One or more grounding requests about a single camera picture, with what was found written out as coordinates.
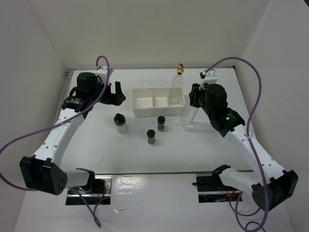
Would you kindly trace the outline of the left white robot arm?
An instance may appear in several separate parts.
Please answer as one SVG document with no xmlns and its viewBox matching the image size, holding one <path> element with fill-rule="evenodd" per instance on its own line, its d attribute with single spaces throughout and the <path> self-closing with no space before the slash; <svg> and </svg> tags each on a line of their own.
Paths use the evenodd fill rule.
<svg viewBox="0 0 309 232">
<path fill-rule="evenodd" d="M 92 109 L 95 101 L 119 106 L 126 100 L 120 82 L 115 82 L 115 93 L 112 93 L 112 85 L 104 80 L 92 72 L 77 76 L 77 85 L 64 100 L 55 128 L 31 157 L 23 157 L 20 161 L 27 188 L 53 195 L 73 187 L 79 187 L 85 193 L 95 190 L 98 181 L 92 170 L 76 168 L 74 172 L 65 172 L 60 165 L 72 137 L 88 115 L 87 108 Z"/>
</svg>

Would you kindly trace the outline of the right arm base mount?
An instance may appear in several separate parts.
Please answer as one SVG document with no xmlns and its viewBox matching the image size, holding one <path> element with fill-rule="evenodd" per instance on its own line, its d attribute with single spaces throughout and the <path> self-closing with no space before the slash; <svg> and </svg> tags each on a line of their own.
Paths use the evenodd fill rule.
<svg viewBox="0 0 309 232">
<path fill-rule="evenodd" d="M 197 173 L 192 185 L 197 188 L 199 203 L 234 202 L 240 194 L 238 189 L 224 186 L 211 172 Z"/>
</svg>

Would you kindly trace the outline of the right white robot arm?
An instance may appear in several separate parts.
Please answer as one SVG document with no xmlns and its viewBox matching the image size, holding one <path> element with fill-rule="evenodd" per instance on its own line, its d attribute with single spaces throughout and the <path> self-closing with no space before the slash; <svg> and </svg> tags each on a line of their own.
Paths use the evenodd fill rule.
<svg viewBox="0 0 309 232">
<path fill-rule="evenodd" d="M 228 107 L 227 93 L 219 84 L 192 84 L 190 105 L 202 108 L 212 127 L 245 158 L 252 173 L 239 172 L 229 165 L 212 171 L 212 186 L 222 190 L 234 187 L 252 196 L 262 210 L 272 210 L 290 198 L 298 182 L 295 171 L 285 170 L 246 130 L 244 119 Z"/>
</svg>

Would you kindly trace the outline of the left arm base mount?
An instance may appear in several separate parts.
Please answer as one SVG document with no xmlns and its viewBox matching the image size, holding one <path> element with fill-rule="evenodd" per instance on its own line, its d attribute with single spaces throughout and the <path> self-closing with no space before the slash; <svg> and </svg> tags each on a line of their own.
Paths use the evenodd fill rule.
<svg viewBox="0 0 309 232">
<path fill-rule="evenodd" d="M 75 187 L 75 189 L 84 197 L 85 201 L 90 206 L 110 205 L 112 176 L 111 175 L 96 175 L 95 183 L 90 188 Z M 85 205 L 81 197 L 73 190 L 68 190 L 65 205 Z"/>
</svg>

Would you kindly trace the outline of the glass oil bottle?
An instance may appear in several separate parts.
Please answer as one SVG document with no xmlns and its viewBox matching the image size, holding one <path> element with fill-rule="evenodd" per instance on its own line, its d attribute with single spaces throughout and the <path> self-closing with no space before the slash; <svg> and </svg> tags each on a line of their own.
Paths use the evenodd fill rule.
<svg viewBox="0 0 309 232">
<path fill-rule="evenodd" d="M 191 106 L 188 102 L 185 103 L 182 114 L 180 116 L 180 121 L 183 125 L 189 125 L 193 122 L 198 108 Z"/>
<path fill-rule="evenodd" d="M 180 63 L 177 68 L 176 75 L 172 79 L 172 84 L 170 88 L 170 104 L 177 105 L 181 103 L 182 92 L 183 92 L 183 72 L 184 67 Z"/>
</svg>

